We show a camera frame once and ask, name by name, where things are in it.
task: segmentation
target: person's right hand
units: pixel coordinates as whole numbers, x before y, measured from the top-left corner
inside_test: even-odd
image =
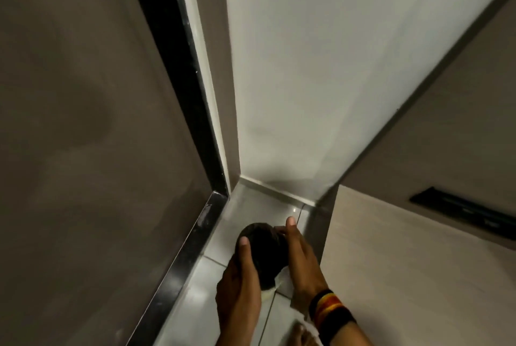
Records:
[[[312,299],[321,291],[326,290],[328,285],[323,276],[312,246],[304,239],[297,229],[294,217],[289,217],[286,226],[276,227],[276,230],[283,233],[288,243],[288,267],[292,278],[294,295],[304,305],[302,308],[308,310]]]

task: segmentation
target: bracelet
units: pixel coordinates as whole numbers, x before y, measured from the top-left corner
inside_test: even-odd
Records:
[[[333,337],[346,324],[357,322],[330,289],[323,290],[312,299],[308,312],[324,346],[329,346]]]

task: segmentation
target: white trim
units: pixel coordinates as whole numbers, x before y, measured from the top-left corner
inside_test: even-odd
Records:
[[[204,85],[204,92],[206,95],[206,102],[208,104],[208,111],[212,121],[213,133],[215,134],[215,141],[219,150],[220,161],[223,165],[224,179],[231,191],[229,184],[228,161],[226,160],[223,134],[220,127],[219,111],[217,108],[217,100],[215,98],[215,90],[213,88],[212,72],[210,70],[210,62],[208,60],[208,52],[206,51],[206,43],[204,41],[204,33],[202,31],[201,16],[199,15],[199,7],[197,0],[184,0],[186,5],[186,14],[190,24],[191,33],[193,36],[193,44],[197,53],[197,61],[199,69],[201,70],[201,78]]]
[[[250,178],[250,177],[245,176],[245,175],[240,175],[240,177],[242,179],[249,180],[250,182],[253,182],[253,183],[257,184],[257,185],[263,186],[266,189],[273,190],[276,193],[279,193],[279,194],[282,194],[282,195],[286,195],[287,197],[293,198],[295,200],[299,200],[300,202],[303,202],[304,204],[307,204],[307,205],[310,205],[310,206],[315,206],[316,205],[313,200],[309,200],[309,199],[306,199],[306,198],[303,198],[303,197],[291,194],[291,193],[289,193],[287,191],[278,190],[277,188],[275,188],[275,187],[273,187],[271,185],[268,185],[267,183],[263,183],[260,180],[253,179],[253,178]]]

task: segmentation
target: tile floor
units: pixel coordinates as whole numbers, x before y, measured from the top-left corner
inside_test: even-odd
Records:
[[[293,215],[303,232],[309,208],[253,183],[239,181],[155,345],[213,346],[219,336],[216,286],[241,230],[253,222],[285,225],[286,219]],[[302,315],[290,308],[291,296],[292,285],[283,284],[272,299],[262,304],[252,346],[284,345],[293,323],[302,320]]]

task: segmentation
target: person's left thumb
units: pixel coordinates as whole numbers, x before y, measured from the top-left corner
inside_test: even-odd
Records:
[[[242,266],[242,277],[249,279],[250,276],[256,273],[256,268],[251,255],[251,243],[245,236],[242,236],[240,240],[238,240],[238,258]]]

